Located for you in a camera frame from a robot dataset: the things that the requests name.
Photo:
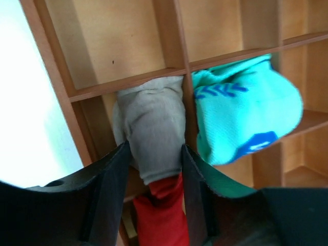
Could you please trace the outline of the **beige sock with red toe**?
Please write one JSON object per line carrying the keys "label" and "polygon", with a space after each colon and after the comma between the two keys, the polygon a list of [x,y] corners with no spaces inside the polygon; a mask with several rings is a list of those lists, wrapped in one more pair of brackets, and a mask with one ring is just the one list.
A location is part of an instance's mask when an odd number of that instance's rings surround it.
{"label": "beige sock with red toe", "polygon": [[112,129],[117,145],[127,140],[132,166],[144,184],[178,175],[185,143],[183,76],[152,79],[117,92]]}

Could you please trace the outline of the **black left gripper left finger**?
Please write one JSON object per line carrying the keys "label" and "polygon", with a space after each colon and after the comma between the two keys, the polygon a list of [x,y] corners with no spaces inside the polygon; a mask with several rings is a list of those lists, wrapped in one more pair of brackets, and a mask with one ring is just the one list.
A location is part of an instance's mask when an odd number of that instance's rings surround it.
{"label": "black left gripper left finger", "polygon": [[44,187],[1,183],[1,245],[116,245],[131,161],[128,142]]}

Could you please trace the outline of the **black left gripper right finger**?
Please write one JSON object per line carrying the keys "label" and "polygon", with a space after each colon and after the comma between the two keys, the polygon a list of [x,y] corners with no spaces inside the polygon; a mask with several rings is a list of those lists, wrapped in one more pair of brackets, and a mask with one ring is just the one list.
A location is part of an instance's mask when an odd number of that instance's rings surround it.
{"label": "black left gripper right finger", "polygon": [[191,245],[327,245],[326,188],[256,190],[181,154]]}

